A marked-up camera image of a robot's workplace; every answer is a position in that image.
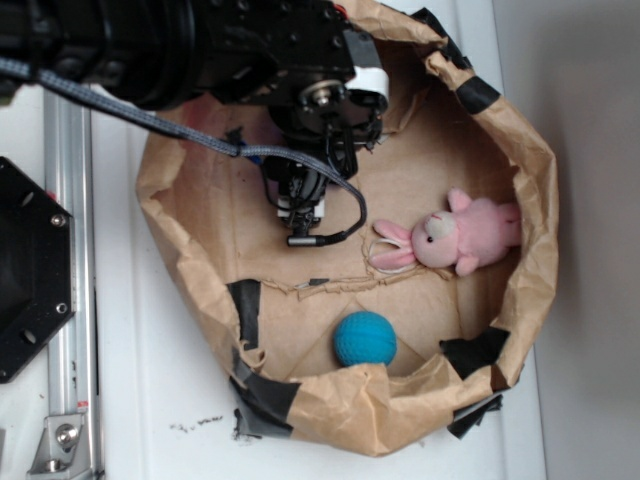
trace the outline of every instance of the bunny face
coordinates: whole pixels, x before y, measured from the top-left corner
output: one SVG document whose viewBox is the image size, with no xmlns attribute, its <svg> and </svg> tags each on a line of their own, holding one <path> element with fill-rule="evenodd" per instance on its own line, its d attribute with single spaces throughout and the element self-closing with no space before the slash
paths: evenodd
<svg viewBox="0 0 640 480">
<path fill-rule="evenodd" d="M 458 226 L 450 212 L 428 215 L 411 233 L 413 253 L 420 263 L 444 268 L 458 260 Z"/>
</svg>

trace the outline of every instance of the white wall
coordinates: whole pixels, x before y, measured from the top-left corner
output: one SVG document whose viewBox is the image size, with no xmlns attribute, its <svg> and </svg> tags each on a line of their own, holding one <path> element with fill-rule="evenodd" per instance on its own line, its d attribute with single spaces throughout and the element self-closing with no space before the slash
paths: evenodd
<svg viewBox="0 0 640 480">
<path fill-rule="evenodd" d="M 558 297 L 536 345 L 550 480 L 640 472 L 640 2 L 494 0 L 506 96 L 558 156 Z"/>
</svg>

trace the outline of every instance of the black tape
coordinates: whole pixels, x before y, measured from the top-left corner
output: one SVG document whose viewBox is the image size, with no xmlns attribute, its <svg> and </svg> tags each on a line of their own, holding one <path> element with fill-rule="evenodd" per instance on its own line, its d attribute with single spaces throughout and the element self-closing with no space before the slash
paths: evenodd
<svg viewBox="0 0 640 480">
<path fill-rule="evenodd" d="M 422 8 L 411 15 L 411 18 L 424 23 L 442 38 L 449 39 L 447 45 L 440 49 L 447 60 L 450 60 L 460 70 L 468 70 L 469 68 L 472 68 L 469 59 L 462 54 L 456 43 L 449 34 L 447 34 L 446 30 L 433 13 L 426 8 Z"/>
<path fill-rule="evenodd" d="M 493 105 L 500 98 L 500 92 L 480 77 L 471 77 L 458 87 L 456 96 L 464 109 L 475 115 Z"/>
<path fill-rule="evenodd" d="M 235 410 L 236 428 L 235 434 L 252 437 L 277 437 L 289 438 L 293 428 L 267 415 L 260 408 L 251 403 L 246 397 L 246 390 L 242 389 L 233 379 L 231 386 L 236 397 L 238 408 Z"/>
<path fill-rule="evenodd" d="M 509 332 L 489 327 L 473 340 L 443 340 L 440 349 L 460 378 L 465 379 L 476 370 L 496 363 L 508 338 Z"/>
<path fill-rule="evenodd" d="M 255 428 L 241 433 L 289 436 L 292 428 L 287 424 L 287 417 L 300 383 L 277 382 L 258 375 L 242 361 L 237 351 L 234 352 L 234 363 L 234 373 L 246 387 L 231 379 L 244 418 L 243 428 Z"/>
<path fill-rule="evenodd" d="M 455 437 L 462 439 L 475 425 L 480 425 L 487 412 L 502 409 L 502 395 L 491 400 L 478 402 L 473 407 L 467 407 L 455 413 L 456 420 L 447 427 Z"/>
<path fill-rule="evenodd" d="M 261 284 L 256 280 L 240 280 L 228 284 L 227 288 L 240 316 L 240 338 L 247 341 L 247 350 L 257 348 Z"/>
</svg>

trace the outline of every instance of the metal bracket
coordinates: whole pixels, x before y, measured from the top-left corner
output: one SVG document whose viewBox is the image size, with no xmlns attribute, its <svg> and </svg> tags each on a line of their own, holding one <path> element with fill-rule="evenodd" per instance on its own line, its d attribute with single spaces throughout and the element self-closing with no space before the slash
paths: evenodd
<svg viewBox="0 0 640 480">
<path fill-rule="evenodd" d="M 84 414 L 56 415 L 44 421 L 44 432 L 27 480 L 93 478 Z"/>
</svg>

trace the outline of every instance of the cable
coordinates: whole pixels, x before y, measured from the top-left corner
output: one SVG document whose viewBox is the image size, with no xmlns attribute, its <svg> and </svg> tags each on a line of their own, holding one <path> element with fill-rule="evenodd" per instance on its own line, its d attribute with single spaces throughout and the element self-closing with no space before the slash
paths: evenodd
<svg viewBox="0 0 640 480">
<path fill-rule="evenodd" d="M 81 106 L 126 120 L 127 122 L 163 136 L 198 143 L 231 157 L 248 157 L 255 162 L 258 158 L 275 156 L 297 162 L 304 167 L 315 170 L 321 175 L 328 177 L 356 199 L 360 207 L 360 218 L 351 227 L 333 235 L 310 236 L 304 239 L 304 241 L 291 241 L 291 237 L 289 237 L 288 243 L 290 246 L 323 246 L 342 242 L 366 222 L 367 205 L 362 194 L 353 185 L 344 180 L 339 173 L 335 172 L 331 166 L 310 155 L 275 145 L 233 145 L 184 125 L 170 122 L 113 100 L 87 87 L 61 78 L 50 70 L 36 69 L 34 72 L 28 63 L 17 60 L 0 57 L 0 74 L 21 80 L 22 82 L 31 82 L 35 79 L 38 84 L 47 90 Z"/>
</svg>

